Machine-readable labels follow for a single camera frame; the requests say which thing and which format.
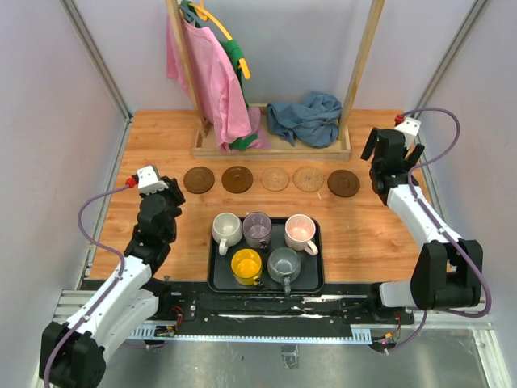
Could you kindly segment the light woven coaster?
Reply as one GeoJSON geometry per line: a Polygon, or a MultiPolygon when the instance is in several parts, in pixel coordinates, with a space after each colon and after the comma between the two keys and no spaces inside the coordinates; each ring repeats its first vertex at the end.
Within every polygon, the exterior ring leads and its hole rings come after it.
{"type": "Polygon", "coordinates": [[[289,173],[283,168],[271,167],[266,169],[261,176],[262,185],[269,191],[279,192],[284,190],[290,182],[289,173]]]}

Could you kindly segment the woven rattan coaster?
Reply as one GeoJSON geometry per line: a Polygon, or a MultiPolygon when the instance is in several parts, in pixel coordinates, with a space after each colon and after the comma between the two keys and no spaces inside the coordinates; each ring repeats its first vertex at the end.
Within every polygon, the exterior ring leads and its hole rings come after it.
{"type": "Polygon", "coordinates": [[[303,166],[294,171],[292,182],[302,192],[316,192],[324,184],[325,177],[316,167],[303,166]]]}

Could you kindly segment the dark wooden coaster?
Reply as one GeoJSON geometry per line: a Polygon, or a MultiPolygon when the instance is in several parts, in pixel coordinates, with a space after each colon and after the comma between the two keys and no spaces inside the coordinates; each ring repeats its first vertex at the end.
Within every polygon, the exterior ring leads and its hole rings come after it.
{"type": "Polygon", "coordinates": [[[329,190],[339,197],[352,197],[360,188],[359,178],[348,170],[333,171],[327,180],[329,190]]]}
{"type": "Polygon", "coordinates": [[[207,167],[193,167],[183,177],[183,185],[194,194],[208,192],[215,183],[215,175],[207,167]]]}

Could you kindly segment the brown glass coaster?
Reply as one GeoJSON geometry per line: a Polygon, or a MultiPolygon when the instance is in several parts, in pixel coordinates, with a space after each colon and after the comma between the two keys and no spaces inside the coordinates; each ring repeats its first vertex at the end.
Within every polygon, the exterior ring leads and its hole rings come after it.
{"type": "Polygon", "coordinates": [[[254,182],[251,171],[244,166],[228,168],[221,177],[223,188],[227,192],[239,194],[250,189],[254,182]]]}

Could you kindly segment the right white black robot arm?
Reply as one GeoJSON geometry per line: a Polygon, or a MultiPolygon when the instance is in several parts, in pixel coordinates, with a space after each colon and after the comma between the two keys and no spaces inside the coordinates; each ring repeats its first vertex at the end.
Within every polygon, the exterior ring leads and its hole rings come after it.
{"type": "Polygon", "coordinates": [[[481,298],[481,245],[445,225],[410,176],[423,149],[416,145],[409,151],[404,133],[396,129],[374,128],[361,154],[372,162],[372,190],[405,224],[420,250],[410,279],[371,287],[372,298],[365,306],[374,323],[388,321],[395,308],[449,310],[474,307],[481,298]]]}

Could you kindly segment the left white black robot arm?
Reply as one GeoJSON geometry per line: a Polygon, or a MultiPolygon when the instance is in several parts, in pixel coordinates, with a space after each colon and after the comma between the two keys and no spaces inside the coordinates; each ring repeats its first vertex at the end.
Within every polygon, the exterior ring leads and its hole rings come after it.
{"type": "Polygon", "coordinates": [[[119,258],[109,278],[64,323],[43,331],[39,377],[46,387],[96,387],[108,361],[146,319],[167,318],[173,310],[170,286],[154,275],[177,238],[176,219],[185,197],[176,179],[144,167],[125,189],[141,197],[137,223],[125,251],[109,247],[119,258]]]}

